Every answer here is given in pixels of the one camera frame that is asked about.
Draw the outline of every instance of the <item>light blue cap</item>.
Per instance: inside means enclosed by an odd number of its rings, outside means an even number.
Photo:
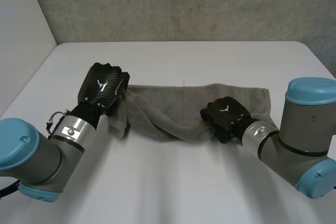
[[[0,120],[0,170],[23,164],[38,145],[39,133],[31,124],[18,118]]]
[[[336,162],[328,158],[312,166],[295,185],[297,191],[311,199],[329,193],[336,186]]]
[[[53,191],[42,191],[35,188],[31,188],[22,183],[19,185],[19,192],[33,199],[39,199],[45,202],[54,202],[58,199],[61,193],[55,193]]]
[[[300,105],[323,105],[336,102],[336,80],[304,77],[288,84],[286,99]]]

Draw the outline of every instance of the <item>white table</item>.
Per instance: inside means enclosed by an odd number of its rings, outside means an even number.
[[[72,109],[95,63],[120,66],[130,84],[224,83],[270,90],[280,125],[290,80],[332,75],[298,42],[106,42],[58,46],[3,118],[45,133],[58,110]],[[330,148],[336,157],[336,146]],[[335,223],[336,191],[310,200],[242,146],[160,143],[130,131],[117,140],[100,121],[66,190],[54,204],[15,193],[0,201],[0,223]]]

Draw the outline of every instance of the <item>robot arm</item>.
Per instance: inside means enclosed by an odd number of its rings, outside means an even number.
[[[0,176],[21,180],[18,190],[53,202],[65,188],[85,150],[93,141],[101,115],[113,115],[129,75],[119,67],[95,63],[78,94],[49,139],[20,119],[0,121]],[[50,130],[52,122],[47,123]]]
[[[336,81],[298,78],[288,85],[280,130],[253,119],[236,100],[225,97],[201,111],[221,143],[238,139],[264,164],[309,198],[336,185],[336,162],[327,157],[336,135]]]

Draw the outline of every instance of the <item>towel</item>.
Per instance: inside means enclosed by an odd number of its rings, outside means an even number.
[[[116,113],[108,118],[114,135],[122,138],[131,129],[159,141],[201,142],[214,131],[200,110],[218,98],[233,97],[253,118],[274,124],[270,117],[268,89],[241,88],[224,84],[201,87],[129,86],[122,94]]]

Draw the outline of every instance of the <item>concrete wall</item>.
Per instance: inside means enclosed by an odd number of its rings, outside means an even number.
[[[336,75],[336,0],[39,0],[57,43],[295,40]]]

